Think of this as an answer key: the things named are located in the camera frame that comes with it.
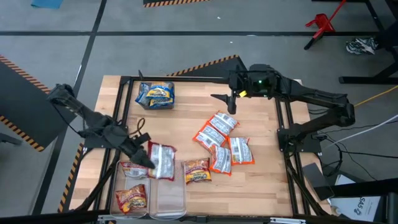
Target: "clear plastic container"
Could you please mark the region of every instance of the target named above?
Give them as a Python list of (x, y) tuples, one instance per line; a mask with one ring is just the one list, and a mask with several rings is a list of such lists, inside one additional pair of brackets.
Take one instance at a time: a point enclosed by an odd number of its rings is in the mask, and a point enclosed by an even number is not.
[(181, 161), (175, 161), (174, 181), (150, 180), (149, 216), (156, 220), (176, 220), (187, 212), (185, 174)]
[[(136, 219), (143, 217), (144, 215), (148, 214), (149, 211), (149, 179), (148, 178), (143, 178), (143, 179), (133, 179), (131, 177), (126, 177), (124, 175), (122, 166), (120, 165), (120, 161), (117, 164), (116, 167), (116, 177), (113, 182), (113, 189), (112, 189), (112, 200), (111, 200), (111, 209), (110, 209), (110, 214), (116, 219)], [(139, 184), (144, 184), (145, 185), (145, 192), (147, 195), (147, 207), (146, 208), (138, 208), (134, 209), (132, 212), (129, 212), (127, 214), (124, 214), (122, 211), (120, 211), (119, 206), (118, 206), (118, 200), (116, 199), (116, 194), (115, 192), (118, 190), (128, 190), (132, 188), (133, 186), (139, 185)]]

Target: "gray floor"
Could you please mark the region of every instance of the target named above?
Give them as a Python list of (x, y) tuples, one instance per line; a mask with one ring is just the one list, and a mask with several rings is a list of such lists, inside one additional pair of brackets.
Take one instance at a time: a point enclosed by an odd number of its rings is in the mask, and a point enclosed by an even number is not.
[[(30, 1), (0, 0), (0, 30), (85, 30), (95, 21), (100, 0), (64, 1), (59, 10), (35, 9)], [(385, 26), (394, 21), (384, 1), (372, 1)], [(99, 27), (102, 31), (229, 30), (229, 31), (308, 31), (304, 24), (316, 13), (331, 12), (336, 3), (310, 0), (264, 1), (212, 0), (181, 6), (144, 9), (140, 1), (108, 1)], [(336, 16), (338, 31), (375, 31), (376, 26), (364, 4), (347, 4)], [(78, 99), (94, 108), (103, 75), (162, 75), (199, 63), (238, 54), (250, 66), (268, 63), (290, 78), (321, 90), (347, 93), (353, 103), (360, 102), (391, 86), (340, 85), (341, 75), (373, 75), (392, 63), (385, 51), (376, 56), (355, 56), (345, 51), (349, 37), (325, 37), (309, 51), (302, 48), (309, 37), (97, 37), (91, 52)], [(0, 54), (53, 87), (74, 84), (88, 37), (0, 36)], [(394, 116), (398, 91), (393, 91), (358, 107), (355, 126), (376, 124)], [(72, 126), (80, 128), (81, 121)], [(383, 126), (345, 142), (348, 150), (398, 156), (394, 136), (396, 124)], [(3, 124), (0, 132), (12, 135)], [(331, 133), (340, 139), (357, 131)], [(45, 213), (57, 211), (65, 181), (81, 139), (68, 130), (60, 159), (48, 192)], [(0, 217), (30, 213), (48, 163), (52, 147), (38, 153), (28, 145), (1, 144)], [(392, 159), (353, 156), (377, 179), (397, 177), (398, 165)], [(338, 159), (334, 148), (323, 151), (325, 163)], [(370, 177), (345, 155), (343, 171), (364, 180)]]

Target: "wooden tabletop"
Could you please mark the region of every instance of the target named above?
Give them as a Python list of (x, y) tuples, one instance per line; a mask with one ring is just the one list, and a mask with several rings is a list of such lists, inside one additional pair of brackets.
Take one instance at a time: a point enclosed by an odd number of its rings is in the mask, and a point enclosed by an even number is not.
[[(104, 76), (95, 111), (112, 115), (118, 92), (120, 76)], [(145, 118), (142, 132), (148, 132), (154, 142), (168, 144), (177, 149), (177, 160), (201, 159), (210, 154), (192, 137), (218, 110), (226, 111), (226, 105), (210, 94), (229, 94), (227, 85), (198, 82), (175, 82), (175, 108), (173, 110), (147, 111), (134, 99), (139, 82), (134, 82), (127, 125), (135, 130), (137, 120)], [(124, 105), (127, 85), (123, 91)], [(266, 98), (241, 98), (236, 101), (237, 113), (233, 118), (240, 122), (231, 137), (250, 138), (249, 147), (256, 160), (254, 165), (232, 167), (232, 176), (211, 173), (212, 182), (187, 185), (187, 214), (192, 215), (258, 215), (291, 216), (292, 209), (283, 155), (279, 151), (276, 130), (279, 127), (275, 100)], [(291, 104), (294, 121), (304, 123), (310, 119), (307, 105)], [(121, 119), (123, 106), (119, 112)], [(301, 153), (302, 165), (316, 162), (312, 153)], [(81, 162), (70, 209), (83, 202), (98, 182), (104, 149), (94, 149)], [(104, 207), (108, 186), (104, 187), (101, 208)], [(300, 191), (295, 186), (299, 211), (303, 213)], [(331, 212), (327, 202), (322, 208)]]

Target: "shoe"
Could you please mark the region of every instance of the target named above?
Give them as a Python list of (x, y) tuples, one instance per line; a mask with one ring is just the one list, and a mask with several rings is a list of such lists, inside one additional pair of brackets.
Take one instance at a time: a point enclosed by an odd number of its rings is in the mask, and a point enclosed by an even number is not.
[(346, 43), (346, 50), (351, 54), (369, 54), (374, 55), (374, 50), (377, 48), (377, 43), (373, 38), (360, 39), (354, 38), (352, 41)]

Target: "hazard stripe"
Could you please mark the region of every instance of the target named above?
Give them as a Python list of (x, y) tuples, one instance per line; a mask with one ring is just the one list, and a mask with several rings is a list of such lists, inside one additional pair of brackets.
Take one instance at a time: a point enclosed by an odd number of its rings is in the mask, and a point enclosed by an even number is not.
[(45, 92), (46, 94), (49, 94), (51, 89), (47, 88), (43, 83), (39, 82), (36, 78), (30, 76), (27, 72), (23, 71), (18, 65), (12, 63), (10, 60), (8, 60), (6, 57), (0, 55), (0, 62), (4, 63), (7, 65), (9, 68), (13, 69), (16, 73), (18, 73), (20, 76), (24, 77), (28, 82)]
[(34, 139), (29, 137), (25, 132), (21, 131), (15, 124), (6, 119), (3, 115), (0, 114), (0, 121), (5, 124), (11, 131), (14, 131), (17, 135), (19, 135), (24, 141), (30, 144), (36, 151), (41, 152), (44, 150), (44, 147), (38, 144)]
[(169, 1), (147, 3), (144, 4), (144, 7), (171, 6), (176, 4), (188, 4), (188, 3), (205, 2), (205, 1), (210, 1), (210, 0), (169, 0)]
[(64, 212), (63, 210), (64, 210), (65, 203), (67, 201), (67, 198), (68, 198), (68, 194), (71, 192), (70, 191), (70, 186), (71, 186), (71, 184), (73, 182), (73, 178), (75, 177), (75, 175), (77, 175), (76, 174), (76, 168), (77, 168), (77, 165), (78, 165), (78, 163), (80, 161), (79, 158), (83, 154), (83, 147), (84, 147), (84, 142), (81, 142), (79, 144), (78, 148), (77, 148), (77, 152), (76, 152), (76, 155), (75, 155), (75, 160), (73, 161), (72, 169), (70, 170), (70, 173), (69, 173), (69, 176), (68, 176), (68, 179), (67, 179), (67, 184), (65, 185), (65, 190), (63, 190), (63, 193), (62, 193), (62, 196), (61, 196), (60, 205), (58, 206), (58, 210), (57, 210), (58, 213)]
[(232, 59), (232, 58), (238, 58), (238, 57), (239, 57), (239, 55), (231, 55), (231, 56), (224, 57), (224, 58), (221, 58), (221, 59), (218, 59), (218, 60), (214, 60), (212, 62), (204, 63), (203, 65), (197, 65), (197, 66), (194, 66), (194, 67), (191, 67), (191, 68), (187, 68), (185, 70), (181, 70), (181, 71), (178, 71), (178, 72), (167, 74), (166, 76), (173, 77), (173, 76), (182, 75), (182, 74), (187, 73), (187, 72), (192, 72), (192, 71), (198, 70), (200, 68), (205, 68), (205, 67), (207, 67), (209, 65), (213, 65), (213, 64), (216, 64), (216, 63), (224, 62), (226, 60), (229, 60), (229, 59)]

